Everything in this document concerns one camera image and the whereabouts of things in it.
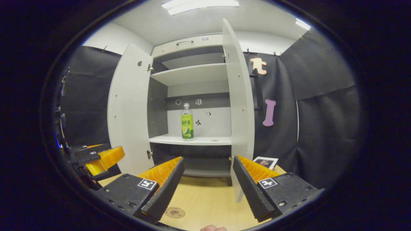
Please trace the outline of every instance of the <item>table surface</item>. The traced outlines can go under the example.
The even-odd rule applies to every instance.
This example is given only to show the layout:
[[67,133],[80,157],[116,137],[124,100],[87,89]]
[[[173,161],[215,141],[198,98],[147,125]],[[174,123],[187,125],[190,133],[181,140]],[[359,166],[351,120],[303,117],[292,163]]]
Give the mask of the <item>table surface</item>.
[[[279,166],[274,171],[286,173]],[[100,180],[99,183],[104,187],[120,175]],[[210,224],[236,231],[269,221],[259,223],[254,218],[247,199],[243,197],[241,202],[236,203],[233,188],[227,186],[224,178],[218,177],[182,176],[169,207],[183,209],[185,216],[176,219],[163,215],[160,222],[189,231],[199,231]]]

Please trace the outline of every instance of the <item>ceiling light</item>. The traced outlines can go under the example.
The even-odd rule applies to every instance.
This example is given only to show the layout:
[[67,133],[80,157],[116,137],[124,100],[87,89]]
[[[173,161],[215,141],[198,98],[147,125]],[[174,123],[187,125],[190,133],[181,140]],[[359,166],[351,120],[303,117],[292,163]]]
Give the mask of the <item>ceiling light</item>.
[[300,19],[297,19],[296,24],[299,25],[300,27],[306,29],[306,30],[309,30],[311,28],[311,26],[309,26],[305,22],[301,21]]
[[172,0],[161,5],[169,14],[175,15],[205,7],[239,7],[237,0]]

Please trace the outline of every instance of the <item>orange letter cutout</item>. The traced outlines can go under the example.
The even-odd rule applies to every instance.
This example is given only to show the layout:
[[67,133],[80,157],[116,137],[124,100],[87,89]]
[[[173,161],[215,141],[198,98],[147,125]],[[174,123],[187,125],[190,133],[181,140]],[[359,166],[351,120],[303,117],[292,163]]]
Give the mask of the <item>orange letter cutout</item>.
[[250,61],[253,62],[253,70],[257,68],[258,74],[267,74],[267,71],[263,70],[263,65],[266,66],[267,63],[263,62],[261,58],[252,58]]

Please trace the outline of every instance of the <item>round sticker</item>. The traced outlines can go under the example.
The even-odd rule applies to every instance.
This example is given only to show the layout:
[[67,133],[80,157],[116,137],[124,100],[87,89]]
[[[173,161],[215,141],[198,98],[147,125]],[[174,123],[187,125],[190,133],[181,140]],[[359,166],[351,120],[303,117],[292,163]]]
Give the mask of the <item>round sticker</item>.
[[185,216],[184,210],[178,207],[168,207],[164,214],[171,218],[182,218]]

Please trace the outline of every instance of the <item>green label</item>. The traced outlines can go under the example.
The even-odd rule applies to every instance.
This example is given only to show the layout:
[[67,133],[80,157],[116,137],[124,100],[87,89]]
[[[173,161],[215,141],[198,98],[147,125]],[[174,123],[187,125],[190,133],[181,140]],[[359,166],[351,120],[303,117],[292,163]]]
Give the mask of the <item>green label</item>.
[[181,115],[181,134],[183,139],[194,138],[193,115]]

